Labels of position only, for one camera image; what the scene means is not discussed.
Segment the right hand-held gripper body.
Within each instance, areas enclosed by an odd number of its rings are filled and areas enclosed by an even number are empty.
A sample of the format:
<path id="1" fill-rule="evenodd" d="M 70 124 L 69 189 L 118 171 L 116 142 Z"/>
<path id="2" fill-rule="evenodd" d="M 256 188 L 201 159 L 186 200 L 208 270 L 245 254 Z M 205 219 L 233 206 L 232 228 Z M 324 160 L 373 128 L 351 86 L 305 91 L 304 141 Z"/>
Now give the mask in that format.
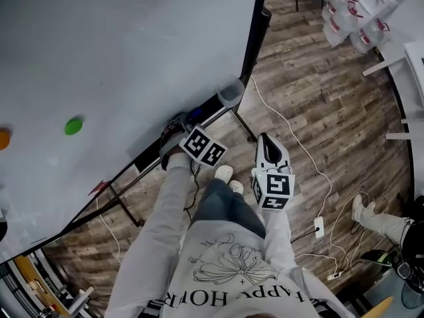
<path id="1" fill-rule="evenodd" d="M 267 170 L 253 168 L 252 183 L 261 210 L 282 210 L 294 196 L 295 175 L 290 168 Z"/>

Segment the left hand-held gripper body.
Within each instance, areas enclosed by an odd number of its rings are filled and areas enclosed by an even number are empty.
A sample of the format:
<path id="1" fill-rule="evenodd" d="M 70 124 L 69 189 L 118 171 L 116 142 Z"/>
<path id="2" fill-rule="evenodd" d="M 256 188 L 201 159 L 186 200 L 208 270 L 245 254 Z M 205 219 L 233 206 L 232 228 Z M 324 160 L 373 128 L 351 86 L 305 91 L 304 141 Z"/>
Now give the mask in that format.
<path id="1" fill-rule="evenodd" d="M 167 170 L 170 152 L 180 147 L 194 162 L 214 168 L 228 150 L 226 146 L 209 136 L 202 127 L 195 126 L 190 132 L 184 131 L 170 141 L 160 139 L 160 163 Z"/>

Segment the person's right forearm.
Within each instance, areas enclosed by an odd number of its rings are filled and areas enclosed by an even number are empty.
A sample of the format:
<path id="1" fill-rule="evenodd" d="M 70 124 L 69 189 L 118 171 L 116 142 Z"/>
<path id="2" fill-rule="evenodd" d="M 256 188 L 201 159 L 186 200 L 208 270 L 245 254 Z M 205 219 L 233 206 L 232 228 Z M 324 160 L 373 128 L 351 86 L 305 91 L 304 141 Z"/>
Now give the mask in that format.
<path id="1" fill-rule="evenodd" d="M 291 244 L 291 230 L 284 210 L 263 210 L 266 229 L 264 255 L 267 263 L 275 269 L 291 270 L 297 266 Z"/>

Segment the person's left forearm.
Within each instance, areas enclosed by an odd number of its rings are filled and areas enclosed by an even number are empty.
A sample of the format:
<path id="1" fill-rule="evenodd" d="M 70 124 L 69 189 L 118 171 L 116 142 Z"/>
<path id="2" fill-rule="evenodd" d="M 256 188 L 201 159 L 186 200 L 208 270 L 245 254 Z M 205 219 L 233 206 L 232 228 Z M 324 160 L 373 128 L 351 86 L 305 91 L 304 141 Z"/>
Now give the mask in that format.
<path id="1" fill-rule="evenodd" d="M 140 263 L 146 268 L 168 269 L 180 250 L 190 166 L 191 159 L 186 153 L 170 155 L 154 210 L 135 242 L 141 252 Z"/>

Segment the large white whiteboard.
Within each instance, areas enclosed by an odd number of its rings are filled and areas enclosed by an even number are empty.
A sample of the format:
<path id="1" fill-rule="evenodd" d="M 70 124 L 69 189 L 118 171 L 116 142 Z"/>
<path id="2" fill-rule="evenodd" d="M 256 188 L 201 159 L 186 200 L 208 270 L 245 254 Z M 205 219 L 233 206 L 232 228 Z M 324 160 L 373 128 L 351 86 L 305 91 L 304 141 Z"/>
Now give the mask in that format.
<path id="1" fill-rule="evenodd" d="M 0 151 L 0 263 L 59 234 L 167 119 L 240 78 L 263 4 L 0 0 L 0 129 L 11 133 Z M 83 127 L 68 136 L 74 117 Z"/>

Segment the clear plastic cup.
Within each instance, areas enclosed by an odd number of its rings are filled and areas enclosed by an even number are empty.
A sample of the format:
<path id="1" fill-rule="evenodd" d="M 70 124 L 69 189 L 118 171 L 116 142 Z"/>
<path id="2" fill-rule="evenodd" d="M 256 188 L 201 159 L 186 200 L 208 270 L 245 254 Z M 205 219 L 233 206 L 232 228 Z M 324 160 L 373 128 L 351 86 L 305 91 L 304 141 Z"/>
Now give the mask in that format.
<path id="1" fill-rule="evenodd" d="M 245 86 L 236 76 L 228 75 L 218 83 L 215 91 L 221 104 L 230 109 L 241 102 Z"/>

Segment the grey blue jeans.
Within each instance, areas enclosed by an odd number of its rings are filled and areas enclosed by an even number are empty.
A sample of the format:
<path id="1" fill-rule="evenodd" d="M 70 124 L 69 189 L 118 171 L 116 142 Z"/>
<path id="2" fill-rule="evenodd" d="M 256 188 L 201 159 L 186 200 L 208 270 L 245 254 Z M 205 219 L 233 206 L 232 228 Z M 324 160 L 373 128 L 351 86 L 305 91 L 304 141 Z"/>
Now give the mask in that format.
<path id="1" fill-rule="evenodd" d="M 244 197 L 223 180 L 214 178 L 204 191 L 191 223 L 196 221 L 230 221 L 265 239 L 266 229 Z"/>

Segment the white printed sweatshirt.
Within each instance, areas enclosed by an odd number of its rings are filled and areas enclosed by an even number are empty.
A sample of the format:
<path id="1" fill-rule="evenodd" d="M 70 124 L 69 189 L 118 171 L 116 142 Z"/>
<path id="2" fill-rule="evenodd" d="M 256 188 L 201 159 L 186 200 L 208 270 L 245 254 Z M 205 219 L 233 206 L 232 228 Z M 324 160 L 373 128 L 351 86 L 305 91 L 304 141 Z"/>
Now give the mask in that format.
<path id="1" fill-rule="evenodd" d="M 175 243 L 142 230 L 123 260 L 105 318 L 354 318 L 301 268 L 232 222 L 198 221 Z"/>

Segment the red tape patch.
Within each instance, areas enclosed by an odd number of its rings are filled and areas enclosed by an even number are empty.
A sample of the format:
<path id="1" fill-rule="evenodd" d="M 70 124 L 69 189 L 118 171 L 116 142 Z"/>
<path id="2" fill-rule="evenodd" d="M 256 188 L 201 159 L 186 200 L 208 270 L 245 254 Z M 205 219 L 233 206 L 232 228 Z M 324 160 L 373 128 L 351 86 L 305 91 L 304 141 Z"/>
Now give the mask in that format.
<path id="1" fill-rule="evenodd" d="M 88 196 L 97 195 L 99 192 L 102 192 L 109 184 L 110 184 L 110 181 L 102 180 L 90 191 Z"/>

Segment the green round magnet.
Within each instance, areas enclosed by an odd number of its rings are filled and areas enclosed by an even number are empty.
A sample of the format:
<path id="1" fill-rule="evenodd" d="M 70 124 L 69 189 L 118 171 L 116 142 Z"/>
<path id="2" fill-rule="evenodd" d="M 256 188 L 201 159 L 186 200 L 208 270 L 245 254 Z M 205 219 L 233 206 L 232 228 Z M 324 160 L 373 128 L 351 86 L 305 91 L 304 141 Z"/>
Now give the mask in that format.
<path id="1" fill-rule="evenodd" d="M 72 136 L 78 133 L 82 129 L 82 127 L 83 120 L 79 117 L 74 117 L 66 123 L 64 127 L 64 132 L 66 135 Z"/>

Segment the black flat device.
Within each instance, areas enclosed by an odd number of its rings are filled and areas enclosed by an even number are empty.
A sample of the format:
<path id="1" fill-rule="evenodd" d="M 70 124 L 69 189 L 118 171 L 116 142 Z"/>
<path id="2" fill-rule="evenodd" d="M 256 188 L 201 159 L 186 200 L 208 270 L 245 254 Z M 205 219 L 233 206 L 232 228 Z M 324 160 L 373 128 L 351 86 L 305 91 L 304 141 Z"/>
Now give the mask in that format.
<path id="1" fill-rule="evenodd" d="M 370 250 L 365 252 L 361 257 L 361 261 L 378 264 L 381 266 L 392 266 L 392 257 L 389 252 L 384 250 Z"/>

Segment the group of clear water jugs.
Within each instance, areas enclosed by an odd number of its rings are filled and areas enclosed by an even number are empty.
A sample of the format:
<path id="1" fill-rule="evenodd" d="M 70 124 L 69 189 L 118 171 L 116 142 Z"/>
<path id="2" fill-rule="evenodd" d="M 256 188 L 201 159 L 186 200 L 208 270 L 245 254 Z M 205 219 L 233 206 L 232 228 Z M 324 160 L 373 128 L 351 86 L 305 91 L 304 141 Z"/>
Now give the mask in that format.
<path id="1" fill-rule="evenodd" d="M 365 54 L 387 39 L 390 27 L 384 17 L 389 13 L 372 16 L 358 0 L 328 0 L 322 10 L 323 34 L 332 47 L 348 39 Z"/>

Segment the white table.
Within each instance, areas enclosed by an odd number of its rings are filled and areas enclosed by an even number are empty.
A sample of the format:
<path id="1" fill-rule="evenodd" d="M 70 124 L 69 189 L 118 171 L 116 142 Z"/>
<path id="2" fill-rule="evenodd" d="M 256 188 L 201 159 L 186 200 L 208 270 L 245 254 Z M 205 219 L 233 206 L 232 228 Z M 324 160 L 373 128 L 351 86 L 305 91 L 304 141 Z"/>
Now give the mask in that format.
<path id="1" fill-rule="evenodd" d="M 405 113 L 401 124 L 409 128 L 408 132 L 388 133 L 386 139 L 424 140 L 424 40 L 403 44 L 401 50 L 364 70 L 362 75 L 383 69 L 392 75 Z"/>

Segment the wooden table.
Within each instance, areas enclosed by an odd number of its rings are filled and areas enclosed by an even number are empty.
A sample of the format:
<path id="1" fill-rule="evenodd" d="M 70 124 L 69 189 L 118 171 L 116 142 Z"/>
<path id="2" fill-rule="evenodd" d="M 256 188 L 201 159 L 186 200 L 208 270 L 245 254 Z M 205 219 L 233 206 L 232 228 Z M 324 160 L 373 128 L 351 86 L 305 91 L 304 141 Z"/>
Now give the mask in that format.
<path id="1" fill-rule="evenodd" d="M 50 289 L 28 256 L 14 258 L 12 265 L 17 268 L 18 273 L 23 277 L 26 288 L 38 298 L 45 308 L 54 309 L 60 318 L 72 318 L 69 311 L 54 295 L 54 292 Z"/>

